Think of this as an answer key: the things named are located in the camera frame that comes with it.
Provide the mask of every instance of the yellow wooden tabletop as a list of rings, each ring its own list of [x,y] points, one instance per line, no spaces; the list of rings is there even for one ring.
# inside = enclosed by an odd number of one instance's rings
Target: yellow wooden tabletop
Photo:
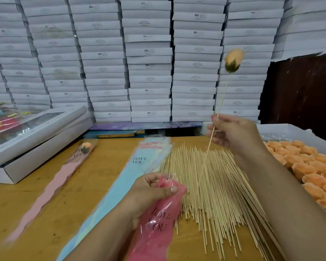
[[[75,171],[63,188],[47,203],[40,214],[11,244],[4,243],[17,227],[22,216],[30,209],[61,166],[73,154],[79,142],[69,146],[35,172],[16,185],[0,184],[0,261],[55,260],[65,244],[77,233],[81,224],[104,197],[122,171],[134,148],[142,138],[103,139],[90,157]],[[174,146],[205,149],[209,139],[205,136],[173,137]],[[227,261],[263,260],[255,248],[247,227],[238,229],[242,252],[224,244]],[[277,260],[283,260],[274,249]],[[207,247],[204,254],[202,234],[198,225],[185,219],[179,222],[179,235],[174,234],[169,261],[218,260],[217,252]]]

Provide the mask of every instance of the wavy pink paper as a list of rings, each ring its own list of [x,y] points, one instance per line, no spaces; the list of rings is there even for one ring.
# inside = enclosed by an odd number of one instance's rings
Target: wavy pink paper
[[[82,161],[83,160],[79,160],[78,162],[64,164],[61,167],[60,171],[58,171],[58,173],[54,176],[53,180],[46,186],[44,193],[37,198],[31,209],[21,219],[16,230],[9,235],[6,241],[14,241],[19,237],[26,225],[35,219],[41,208],[51,200],[56,190],[64,185],[72,173],[74,173],[75,169],[82,163]]]

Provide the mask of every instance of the pile of bamboo sticks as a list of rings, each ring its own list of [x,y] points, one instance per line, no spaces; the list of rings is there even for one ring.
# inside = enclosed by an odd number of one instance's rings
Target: pile of bamboo sticks
[[[235,164],[228,150],[209,151],[206,156],[205,151],[197,148],[187,149],[184,145],[173,148],[161,172],[173,174],[188,187],[182,199],[180,216],[184,215],[198,224],[203,234],[205,253],[206,245],[210,243],[213,251],[217,249],[219,259],[224,260],[223,244],[227,240],[237,256],[236,245],[240,251],[242,248],[236,228],[241,225],[248,226],[265,260],[275,259],[260,225],[282,252],[246,175]]]

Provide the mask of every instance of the person's left hand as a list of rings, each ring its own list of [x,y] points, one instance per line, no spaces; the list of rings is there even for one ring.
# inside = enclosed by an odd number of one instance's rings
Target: person's left hand
[[[119,205],[131,215],[133,229],[136,229],[141,215],[157,200],[172,196],[178,187],[156,188],[161,173],[150,173],[137,178]]]

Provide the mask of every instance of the fingernail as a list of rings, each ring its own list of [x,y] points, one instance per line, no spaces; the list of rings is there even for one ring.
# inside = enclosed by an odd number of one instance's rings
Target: fingernail
[[[176,186],[172,186],[172,187],[170,188],[170,191],[171,191],[172,193],[175,193],[175,192],[178,191],[178,187],[176,187]]]

